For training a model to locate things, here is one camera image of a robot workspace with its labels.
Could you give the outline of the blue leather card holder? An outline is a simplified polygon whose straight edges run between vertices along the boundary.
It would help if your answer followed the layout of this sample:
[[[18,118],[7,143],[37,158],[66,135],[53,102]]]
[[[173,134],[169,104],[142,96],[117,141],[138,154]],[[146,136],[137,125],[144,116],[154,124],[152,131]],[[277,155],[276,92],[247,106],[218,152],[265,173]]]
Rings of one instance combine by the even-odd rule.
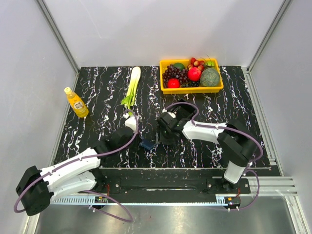
[[[139,144],[140,147],[144,148],[145,150],[152,150],[156,144],[152,141],[146,140],[146,139],[142,139],[141,143]]]

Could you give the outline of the black plastic card box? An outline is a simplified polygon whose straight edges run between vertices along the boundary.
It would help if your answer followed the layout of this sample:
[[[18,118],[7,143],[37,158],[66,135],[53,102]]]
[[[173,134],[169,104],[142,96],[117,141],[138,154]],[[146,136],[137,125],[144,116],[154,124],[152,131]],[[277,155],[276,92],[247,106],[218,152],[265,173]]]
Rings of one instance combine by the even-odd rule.
[[[169,105],[166,107],[166,110],[175,114],[177,119],[191,119],[197,113],[196,106],[184,99],[180,99],[178,102]]]

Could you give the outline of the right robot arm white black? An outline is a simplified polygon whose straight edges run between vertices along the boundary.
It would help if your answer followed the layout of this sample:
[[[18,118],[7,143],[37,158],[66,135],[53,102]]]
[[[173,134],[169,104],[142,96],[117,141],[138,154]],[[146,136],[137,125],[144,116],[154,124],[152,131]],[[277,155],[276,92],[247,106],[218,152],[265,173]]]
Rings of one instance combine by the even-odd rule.
[[[225,153],[228,166],[222,180],[222,188],[233,193],[239,187],[239,180],[245,173],[252,156],[261,146],[247,133],[239,121],[211,124],[195,121],[198,111],[182,109],[162,113],[157,123],[159,139],[163,144],[174,144],[185,138],[218,144]]]

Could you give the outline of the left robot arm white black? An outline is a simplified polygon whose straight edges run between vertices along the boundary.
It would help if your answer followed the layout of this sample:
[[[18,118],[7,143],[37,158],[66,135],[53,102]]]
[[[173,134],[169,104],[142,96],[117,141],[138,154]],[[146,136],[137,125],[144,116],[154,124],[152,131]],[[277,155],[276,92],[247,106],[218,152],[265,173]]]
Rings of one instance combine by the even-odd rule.
[[[109,158],[138,146],[139,140],[138,117],[131,113],[123,127],[78,155],[50,167],[27,168],[16,187],[19,197],[14,212],[34,216],[64,196],[86,190],[102,192],[106,181],[99,168]]]

